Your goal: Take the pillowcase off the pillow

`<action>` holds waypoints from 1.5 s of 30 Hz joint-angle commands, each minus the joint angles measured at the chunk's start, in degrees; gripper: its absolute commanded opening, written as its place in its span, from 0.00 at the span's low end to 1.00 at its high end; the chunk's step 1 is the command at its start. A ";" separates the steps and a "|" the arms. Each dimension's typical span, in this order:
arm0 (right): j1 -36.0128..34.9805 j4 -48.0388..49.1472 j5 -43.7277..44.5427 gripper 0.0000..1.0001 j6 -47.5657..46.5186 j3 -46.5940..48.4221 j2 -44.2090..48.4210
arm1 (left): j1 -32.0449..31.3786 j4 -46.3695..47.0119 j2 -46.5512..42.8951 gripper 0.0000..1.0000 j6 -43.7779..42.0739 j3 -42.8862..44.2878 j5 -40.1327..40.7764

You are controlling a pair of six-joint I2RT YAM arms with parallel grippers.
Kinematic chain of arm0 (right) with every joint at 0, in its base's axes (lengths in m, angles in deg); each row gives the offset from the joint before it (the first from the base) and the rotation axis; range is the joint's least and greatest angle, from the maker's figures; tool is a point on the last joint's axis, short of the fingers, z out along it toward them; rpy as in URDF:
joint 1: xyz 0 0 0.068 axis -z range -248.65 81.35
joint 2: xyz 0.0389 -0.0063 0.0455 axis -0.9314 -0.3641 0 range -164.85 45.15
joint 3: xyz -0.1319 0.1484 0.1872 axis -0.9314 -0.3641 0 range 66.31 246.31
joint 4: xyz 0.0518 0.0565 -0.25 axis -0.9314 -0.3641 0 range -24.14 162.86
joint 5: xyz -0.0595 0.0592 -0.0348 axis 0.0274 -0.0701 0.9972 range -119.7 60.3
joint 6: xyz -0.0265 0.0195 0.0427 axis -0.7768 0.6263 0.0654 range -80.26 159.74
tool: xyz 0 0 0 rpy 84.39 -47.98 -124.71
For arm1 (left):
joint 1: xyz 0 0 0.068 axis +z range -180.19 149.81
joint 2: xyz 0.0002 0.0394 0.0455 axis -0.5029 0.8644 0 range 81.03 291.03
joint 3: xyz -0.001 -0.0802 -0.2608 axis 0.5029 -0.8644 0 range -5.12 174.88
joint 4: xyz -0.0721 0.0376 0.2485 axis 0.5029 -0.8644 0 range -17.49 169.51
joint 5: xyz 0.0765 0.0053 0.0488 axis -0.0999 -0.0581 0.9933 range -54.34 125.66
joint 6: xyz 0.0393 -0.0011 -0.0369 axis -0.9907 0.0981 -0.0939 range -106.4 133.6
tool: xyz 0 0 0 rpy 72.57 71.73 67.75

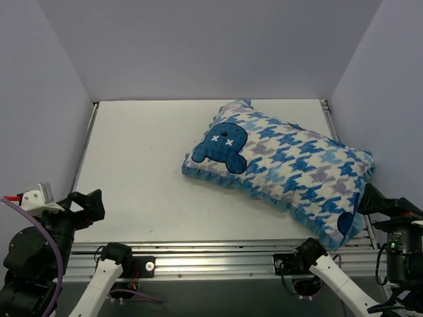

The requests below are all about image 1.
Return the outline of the blue houndstooth pillow with pillowcase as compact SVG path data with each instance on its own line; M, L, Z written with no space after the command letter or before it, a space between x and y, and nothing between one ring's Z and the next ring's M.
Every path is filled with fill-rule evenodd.
M244 191L291 216L331 250L363 228L358 207L371 153L255 110L250 100L219 109L182 173Z

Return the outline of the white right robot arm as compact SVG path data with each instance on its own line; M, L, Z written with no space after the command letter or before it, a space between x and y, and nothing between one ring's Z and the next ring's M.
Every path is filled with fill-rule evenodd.
M379 282L388 286L390 297L379 304L358 287L334 262L322 245L308 238L295 249L293 264L303 273L312 273L326 284L355 316L422 315L422 210L406 198L386 198L367 184L358 213L380 213L386 221L374 224L386 233L387 241L377 257L387 256L387 276Z

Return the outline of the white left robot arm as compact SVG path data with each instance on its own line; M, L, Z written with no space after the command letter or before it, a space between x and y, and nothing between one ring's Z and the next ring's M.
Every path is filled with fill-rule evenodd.
M52 204L29 205L25 194L3 197L1 202L31 223L15 234L3 260L7 274L1 315L54 316L75 232L104 219L102 192L72 192ZM116 280L134 267L132 249L117 242L104 246L95 262L94 275L72 316L97 316Z

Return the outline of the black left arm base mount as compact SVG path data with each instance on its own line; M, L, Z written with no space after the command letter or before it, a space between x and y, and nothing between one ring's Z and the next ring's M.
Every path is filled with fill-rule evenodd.
M145 279L153 278L155 275L154 256L137 256L130 260L126 260L123 264L123 273L121 278L125 279Z

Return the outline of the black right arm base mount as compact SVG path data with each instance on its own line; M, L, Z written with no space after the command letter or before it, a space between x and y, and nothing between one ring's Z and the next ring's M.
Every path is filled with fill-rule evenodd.
M274 254L272 259L276 275L305 275L310 273L305 258L299 254Z

